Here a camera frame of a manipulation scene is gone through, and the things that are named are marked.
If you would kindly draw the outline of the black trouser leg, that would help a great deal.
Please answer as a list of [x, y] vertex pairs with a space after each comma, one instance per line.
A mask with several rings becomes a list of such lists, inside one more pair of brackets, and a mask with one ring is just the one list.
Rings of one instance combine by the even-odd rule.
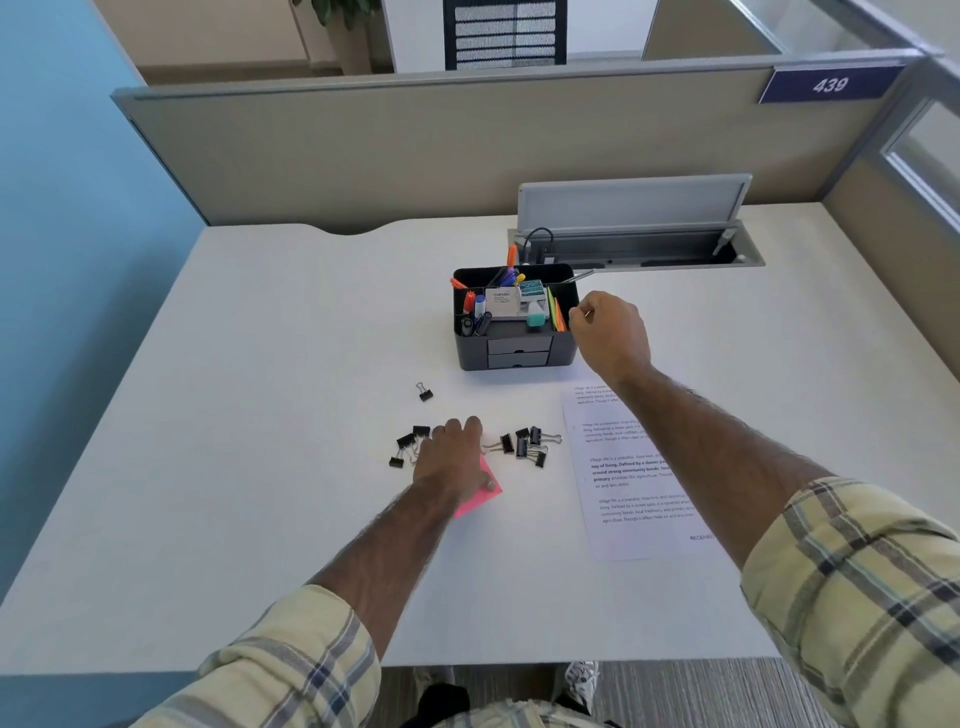
[[468, 713], [471, 709], [470, 694], [462, 685], [430, 684], [418, 699], [416, 713], [399, 728], [435, 728], [457, 715]]

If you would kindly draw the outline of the yellow plaid shirt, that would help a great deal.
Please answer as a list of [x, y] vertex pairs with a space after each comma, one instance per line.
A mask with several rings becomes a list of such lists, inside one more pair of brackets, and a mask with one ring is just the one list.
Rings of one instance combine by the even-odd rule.
[[[845, 728], [960, 728], [960, 537], [894, 493], [811, 482], [752, 550], [750, 612]], [[332, 591], [303, 586], [130, 728], [365, 728], [381, 666]]]

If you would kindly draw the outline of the black mesh chair back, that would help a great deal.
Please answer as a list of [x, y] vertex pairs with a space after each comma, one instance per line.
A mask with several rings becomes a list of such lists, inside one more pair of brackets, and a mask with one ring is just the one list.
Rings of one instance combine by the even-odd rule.
[[568, 0], [442, 0], [445, 69], [564, 66], [568, 19]]

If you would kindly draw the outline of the white patterned shoe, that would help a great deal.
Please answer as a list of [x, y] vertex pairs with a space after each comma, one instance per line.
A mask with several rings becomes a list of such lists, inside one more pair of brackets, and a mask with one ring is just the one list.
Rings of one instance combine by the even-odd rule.
[[557, 676], [556, 702], [570, 710], [592, 715], [600, 674], [599, 661], [570, 661], [561, 665]]

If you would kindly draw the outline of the pink sticky note pad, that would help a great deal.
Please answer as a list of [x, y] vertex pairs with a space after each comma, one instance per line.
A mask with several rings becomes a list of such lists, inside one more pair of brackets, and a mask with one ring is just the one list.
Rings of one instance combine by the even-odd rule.
[[[481, 454], [481, 456], [480, 456], [480, 458], [479, 458], [479, 465], [480, 465], [480, 468], [482, 468], [482, 467], [489, 467], [489, 469], [492, 470], [492, 469], [490, 468], [487, 460], [486, 460], [485, 455], [483, 455], [483, 454]], [[471, 496], [470, 499], [464, 501], [464, 502], [458, 507], [457, 511], [455, 512], [455, 514], [454, 514], [454, 516], [453, 516], [453, 519], [454, 519], [454, 520], [460, 519], [460, 518], [462, 518], [463, 516], [466, 516], [466, 515], [472, 513], [472, 512], [473, 512], [474, 510], [476, 510], [477, 508], [483, 506], [484, 504], [487, 504], [488, 502], [492, 501], [493, 499], [495, 499], [495, 498], [497, 498], [498, 496], [501, 495], [501, 492], [500, 492], [499, 494], [483, 494], [482, 492], [480, 492], [481, 488], [479, 488], [477, 491], [475, 491], [474, 494]]]

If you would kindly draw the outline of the person's left forearm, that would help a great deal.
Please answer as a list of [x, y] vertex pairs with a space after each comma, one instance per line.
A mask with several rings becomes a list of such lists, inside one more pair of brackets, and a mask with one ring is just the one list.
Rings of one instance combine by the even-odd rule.
[[382, 658], [462, 502], [438, 475], [415, 480], [308, 582], [345, 602]]

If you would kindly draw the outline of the beige partition with glass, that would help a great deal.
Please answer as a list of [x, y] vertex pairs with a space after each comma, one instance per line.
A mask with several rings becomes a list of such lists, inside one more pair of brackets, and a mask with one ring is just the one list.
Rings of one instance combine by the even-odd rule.
[[922, 61], [822, 202], [960, 382], [960, 61]]

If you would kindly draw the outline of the person's right hand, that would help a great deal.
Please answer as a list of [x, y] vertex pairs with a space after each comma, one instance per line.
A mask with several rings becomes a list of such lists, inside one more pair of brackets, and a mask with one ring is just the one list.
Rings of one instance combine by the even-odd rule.
[[601, 294], [597, 321], [585, 331], [571, 332], [583, 360], [612, 390], [652, 369], [646, 327], [637, 307], [608, 292]]

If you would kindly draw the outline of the green potted plant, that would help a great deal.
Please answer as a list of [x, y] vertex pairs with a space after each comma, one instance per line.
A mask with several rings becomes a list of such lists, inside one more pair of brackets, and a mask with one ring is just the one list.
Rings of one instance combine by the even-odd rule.
[[382, 11], [382, 0], [291, 0], [294, 7], [306, 2], [316, 15], [321, 26], [327, 27], [336, 16], [344, 27], [354, 29], [357, 23], [366, 23], [369, 17]]

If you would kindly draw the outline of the black desk organizer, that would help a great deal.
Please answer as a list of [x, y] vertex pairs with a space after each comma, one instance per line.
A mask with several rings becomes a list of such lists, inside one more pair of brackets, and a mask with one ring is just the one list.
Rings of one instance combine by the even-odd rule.
[[[580, 304], [577, 284], [565, 283], [574, 276], [572, 267], [566, 263], [521, 265], [519, 271], [552, 285], [559, 316], [567, 325], [570, 310]], [[466, 316], [466, 294], [467, 289], [453, 291], [452, 332], [462, 370], [565, 367], [573, 363], [578, 351], [573, 335], [568, 329], [556, 330], [552, 318], [536, 329], [524, 321], [499, 321], [492, 322], [484, 333], [465, 335], [461, 321]]]

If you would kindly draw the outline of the person's left hand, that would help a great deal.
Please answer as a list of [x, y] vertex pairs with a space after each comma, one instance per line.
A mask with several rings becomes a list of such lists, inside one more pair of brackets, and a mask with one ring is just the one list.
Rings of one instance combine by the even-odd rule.
[[447, 451], [447, 423], [433, 428], [431, 437], [422, 443], [414, 466], [413, 484], [427, 492], [449, 497], [458, 507], [482, 487], [485, 480], [479, 465], [483, 424], [479, 417], [461, 421], [464, 428], [464, 449]]

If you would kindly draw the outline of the printed white paper sheet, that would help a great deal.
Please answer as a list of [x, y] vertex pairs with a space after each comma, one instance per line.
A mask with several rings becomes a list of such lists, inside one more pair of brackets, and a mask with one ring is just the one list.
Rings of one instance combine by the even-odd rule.
[[594, 560], [720, 552], [714, 534], [628, 407], [598, 380], [562, 396], [566, 443]]

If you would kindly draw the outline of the person's right forearm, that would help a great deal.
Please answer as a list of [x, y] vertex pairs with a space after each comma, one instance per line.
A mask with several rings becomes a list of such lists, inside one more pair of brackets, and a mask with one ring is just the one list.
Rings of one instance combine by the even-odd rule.
[[648, 361], [592, 368], [637, 418], [739, 570], [796, 493], [834, 476]]

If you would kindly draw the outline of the blue number sign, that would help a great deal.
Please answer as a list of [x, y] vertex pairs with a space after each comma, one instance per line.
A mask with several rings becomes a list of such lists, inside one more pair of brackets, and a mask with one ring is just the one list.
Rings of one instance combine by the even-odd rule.
[[760, 105], [872, 101], [902, 75], [900, 63], [777, 66], [760, 93]]

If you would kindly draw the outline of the beige cubicle partition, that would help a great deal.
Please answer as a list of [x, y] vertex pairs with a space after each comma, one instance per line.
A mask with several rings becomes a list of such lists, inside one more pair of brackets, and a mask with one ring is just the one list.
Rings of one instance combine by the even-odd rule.
[[[210, 226], [517, 211], [522, 184], [750, 174], [810, 202], [925, 56], [752, 55], [121, 88], [112, 98]], [[775, 67], [901, 64], [878, 100], [759, 104]]]

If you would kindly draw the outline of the scattered black binder clips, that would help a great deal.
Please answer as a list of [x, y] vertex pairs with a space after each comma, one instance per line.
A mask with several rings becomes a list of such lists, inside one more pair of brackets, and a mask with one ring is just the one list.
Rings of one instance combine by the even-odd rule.
[[[416, 465], [422, 444], [431, 437], [433, 427], [413, 425], [411, 430], [396, 440], [396, 453], [390, 456], [389, 467], [402, 469], [405, 464]], [[481, 455], [500, 453], [517, 459], [529, 459], [538, 468], [545, 467], [550, 444], [563, 443], [561, 434], [548, 434], [537, 426], [525, 427], [501, 435], [495, 443], [482, 444]]]

